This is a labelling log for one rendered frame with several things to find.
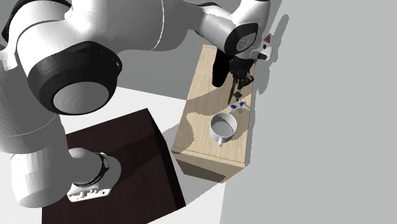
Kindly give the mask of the dark brown robot stand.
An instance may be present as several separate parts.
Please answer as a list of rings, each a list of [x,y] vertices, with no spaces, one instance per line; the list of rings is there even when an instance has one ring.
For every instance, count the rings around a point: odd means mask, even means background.
[[[148,109],[67,135],[69,147],[104,152],[122,172],[108,196],[42,209],[41,224],[147,224],[185,207],[167,143]]]

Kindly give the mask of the white mug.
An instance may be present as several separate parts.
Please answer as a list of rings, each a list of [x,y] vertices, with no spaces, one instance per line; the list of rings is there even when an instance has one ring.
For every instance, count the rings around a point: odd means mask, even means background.
[[[230,113],[215,114],[209,124],[209,134],[211,138],[221,147],[228,142],[237,131],[238,123]]]

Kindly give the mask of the brown wooden stick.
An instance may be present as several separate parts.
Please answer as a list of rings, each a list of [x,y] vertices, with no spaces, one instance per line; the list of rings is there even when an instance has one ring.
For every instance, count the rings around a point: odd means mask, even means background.
[[[233,82],[232,82],[232,87],[230,89],[230,93],[229,93],[229,96],[228,96],[228,104],[230,104],[230,102],[232,100],[232,96],[234,94],[235,86],[236,86],[237,83],[238,83],[238,79],[234,78]]]

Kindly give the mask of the blue and white small toy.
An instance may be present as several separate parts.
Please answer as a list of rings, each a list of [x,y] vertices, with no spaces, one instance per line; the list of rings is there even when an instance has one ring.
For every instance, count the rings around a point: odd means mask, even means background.
[[[244,101],[234,102],[230,105],[231,111],[237,111],[239,114],[249,111],[250,106],[248,106]]]

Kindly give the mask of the light wood cabinet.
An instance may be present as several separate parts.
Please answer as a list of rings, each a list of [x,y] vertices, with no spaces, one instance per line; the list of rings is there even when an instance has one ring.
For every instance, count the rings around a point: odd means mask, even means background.
[[[171,152],[184,174],[223,183],[246,167],[253,85],[241,90],[243,107],[232,109],[227,103],[232,75],[221,87],[212,86],[216,52],[215,46],[202,46]],[[231,113],[238,124],[234,136],[221,147],[210,136],[210,121],[217,113]]]

